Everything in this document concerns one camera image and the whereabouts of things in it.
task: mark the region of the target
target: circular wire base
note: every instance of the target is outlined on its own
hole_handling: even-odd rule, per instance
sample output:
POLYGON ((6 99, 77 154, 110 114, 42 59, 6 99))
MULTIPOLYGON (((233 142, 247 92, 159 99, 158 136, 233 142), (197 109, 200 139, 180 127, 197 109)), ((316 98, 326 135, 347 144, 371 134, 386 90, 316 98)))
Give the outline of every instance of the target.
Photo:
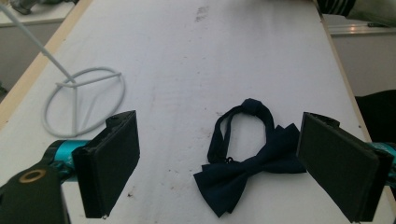
POLYGON ((55 135, 57 137, 61 137, 61 138, 76 137, 78 135, 82 135, 84 133, 88 133, 88 132, 92 131, 93 129, 96 129, 97 127, 102 125, 106 121, 106 119, 108 117, 111 117, 116 112, 116 110, 120 107, 122 99, 123 99, 123 97, 125 95, 125 81, 124 81, 124 79, 123 79, 123 77, 122 77, 120 72, 117 72, 116 70, 114 70, 112 68, 109 68, 109 67, 94 67, 94 68, 88 68, 88 69, 82 70, 82 71, 80 71, 78 73, 75 73, 71 77, 72 78, 76 78, 76 77, 79 77, 81 75, 84 75, 84 74, 87 74, 87 73, 90 73, 90 72, 94 72, 94 71, 107 71, 107 72, 110 73, 110 75, 107 76, 107 77, 97 78, 97 79, 94 79, 94 80, 91 80, 91 81, 86 81, 86 82, 79 83, 79 84, 78 83, 68 84, 70 82, 69 79, 65 80, 63 83, 57 83, 57 87, 50 94, 49 98, 47 99, 47 101, 46 101, 46 103, 44 105, 43 112, 42 112, 41 121, 42 121, 42 124, 43 124, 44 128, 47 130, 47 132, 49 132, 50 134, 55 135), (120 85, 121 85, 120 95, 119 95, 118 98, 115 98, 116 99, 115 105, 113 106, 113 108, 108 113, 106 113, 97 122, 95 122, 94 124, 92 124, 91 126, 89 126, 87 128, 79 130, 78 129, 78 125, 77 125, 77 88, 79 86, 82 86, 82 85, 88 85, 88 84, 91 84, 93 82, 98 82, 98 81, 101 81, 101 80, 104 80, 104 79, 108 79, 108 78, 113 78, 113 77, 118 78, 119 81, 120 81, 120 85), (58 132, 58 131, 54 130, 50 126, 50 124, 48 123, 48 120, 47 120, 47 115, 48 115, 48 110, 49 110, 49 107, 50 107, 50 103, 52 102, 53 98, 59 92, 59 90, 61 88, 72 88, 72 89, 74 89, 75 97, 73 99, 74 103, 73 103, 73 115, 72 115, 72 131, 70 133, 61 133, 61 132, 58 132))

